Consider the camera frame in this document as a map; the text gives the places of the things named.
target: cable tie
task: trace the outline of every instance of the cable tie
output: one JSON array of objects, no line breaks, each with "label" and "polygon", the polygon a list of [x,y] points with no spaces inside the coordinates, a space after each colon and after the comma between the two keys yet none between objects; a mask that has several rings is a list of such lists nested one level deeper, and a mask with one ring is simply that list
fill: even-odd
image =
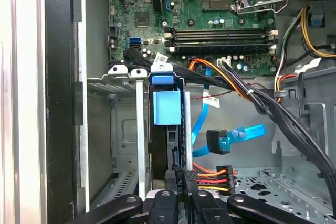
[{"label": "cable tie", "polygon": [[250,94],[252,94],[253,92],[254,92],[253,89],[250,89],[249,91],[246,92],[246,95],[250,95]]},{"label": "cable tie", "polygon": [[329,178],[329,177],[336,177],[336,171],[331,173],[317,173],[319,178]]}]

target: ram slot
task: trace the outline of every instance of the ram slot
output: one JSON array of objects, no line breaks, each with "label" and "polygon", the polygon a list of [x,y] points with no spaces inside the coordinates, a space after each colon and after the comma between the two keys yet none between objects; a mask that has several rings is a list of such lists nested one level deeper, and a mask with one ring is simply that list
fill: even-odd
[{"label": "ram slot", "polygon": [[173,54],[216,54],[216,53],[245,53],[270,52],[275,44],[228,44],[228,43],[182,43],[175,42],[170,46]]},{"label": "ram slot", "polygon": [[172,53],[268,52],[276,42],[267,29],[176,30],[165,29],[165,46]]}]

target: green circuit board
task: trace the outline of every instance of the green circuit board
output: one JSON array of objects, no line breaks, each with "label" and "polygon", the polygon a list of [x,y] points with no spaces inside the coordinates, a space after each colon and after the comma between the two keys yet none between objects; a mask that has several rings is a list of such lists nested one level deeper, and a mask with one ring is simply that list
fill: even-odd
[{"label": "green circuit board", "polygon": [[[169,61],[188,66],[190,59],[197,57],[212,57],[214,60],[222,57],[240,56],[235,52],[216,53],[207,55],[172,54],[164,45],[164,24],[181,30],[218,30],[218,29],[244,29],[244,28],[275,28],[274,14],[272,12],[252,13],[238,15],[232,12],[231,4],[235,0],[164,0],[163,12],[156,12],[153,0],[110,0],[110,27],[117,30],[117,39],[113,48],[110,48],[110,58],[123,60],[123,52],[129,47],[129,38],[142,39],[141,52],[154,60],[155,53],[160,52],[169,57]],[[217,4],[215,10],[211,3]],[[255,4],[259,0],[249,0]],[[273,55],[268,52],[249,53],[244,55],[247,60],[232,60],[232,66],[238,64],[248,66],[248,71],[237,71],[246,76],[274,75],[275,64]]]}]

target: cable label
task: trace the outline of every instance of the cable label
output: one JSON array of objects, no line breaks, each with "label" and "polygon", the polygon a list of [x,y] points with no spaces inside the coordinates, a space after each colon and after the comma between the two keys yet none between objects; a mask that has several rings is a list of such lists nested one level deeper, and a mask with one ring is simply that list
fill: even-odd
[{"label": "cable label", "polygon": [[153,64],[166,63],[167,61],[168,61],[168,56],[163,55],[158,52],[155,56]]},{"label": "cable label", "polygon": [[203,91],[203,96],[204,96],[203,103],[208,104],[208,105],[210,105],[212,107],[215,107],[215,108],[218,108],[218,109],[221,107],[221,103],[220,103],[218,98],[209,97],[209,91],[208,90]]}]

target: motherboard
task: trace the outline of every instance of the motherboard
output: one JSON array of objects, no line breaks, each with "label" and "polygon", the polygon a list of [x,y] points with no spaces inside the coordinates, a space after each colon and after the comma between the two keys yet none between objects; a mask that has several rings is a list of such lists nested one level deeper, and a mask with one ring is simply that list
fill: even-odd
[{"label": "motherboard", "polygon": [[236,1],[110,0],[110,58],[125,62],[124,51],[133,47],[153,61],[160,52],[186,67],[194,58],[208,58],[246,77],[274,75],[274,13],[239,14]]}]

